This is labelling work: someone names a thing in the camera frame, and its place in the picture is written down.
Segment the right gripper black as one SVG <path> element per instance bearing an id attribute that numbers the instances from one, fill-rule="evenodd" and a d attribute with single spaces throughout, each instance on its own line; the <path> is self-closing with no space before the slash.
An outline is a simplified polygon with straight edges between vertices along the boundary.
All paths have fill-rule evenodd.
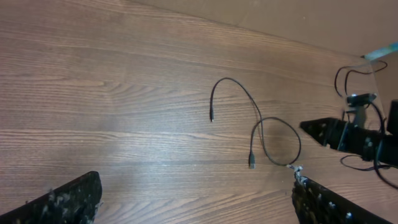
<path id="1" fill-rule="evenodd" d="M 359 128 L 336 118 L 302 121 L 300 128 L 320 145 L 329 145 L 337 151 L 357 154 L 365 161 L 376 158 L 376 150 L 382 141 L 380 132 Z"/>

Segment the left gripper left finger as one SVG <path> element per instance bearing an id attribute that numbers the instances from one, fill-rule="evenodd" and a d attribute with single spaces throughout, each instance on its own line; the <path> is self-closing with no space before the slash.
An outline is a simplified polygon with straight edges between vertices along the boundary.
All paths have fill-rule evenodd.
<path id="1" fill-rule="evenodd" d="M 1 215 L 1 224 L 93 223 L 101 197 L 100 175 L 97 171 L 90 171 Z"/>

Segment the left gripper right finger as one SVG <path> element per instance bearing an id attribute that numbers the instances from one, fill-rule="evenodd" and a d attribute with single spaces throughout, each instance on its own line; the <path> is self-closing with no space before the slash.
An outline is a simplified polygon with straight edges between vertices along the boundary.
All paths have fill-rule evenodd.
<path id="1" fill-rule="evenodd" d="M 300 223 L 388 224 L 389 222 L 356 205 L 312 179 L 303 176 L 301 166 L 294 171 L 292 204 Z"/>

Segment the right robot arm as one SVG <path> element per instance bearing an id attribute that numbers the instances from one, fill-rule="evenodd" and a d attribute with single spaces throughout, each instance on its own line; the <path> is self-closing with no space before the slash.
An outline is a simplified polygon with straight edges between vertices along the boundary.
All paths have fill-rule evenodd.
<path id="1" fill-rule="evenodd" d="M 397 165 L 397 100 L 391 101 L 387 123 L 390 133 L 384 136 L 380 131 L 359 128 L 336 118 L 302 121 L 300 128 L 322 146 L 357 154 L 365 161 L 374 160 L 376 150 L 381 146 L 379 161 L 392 166 Z"/>

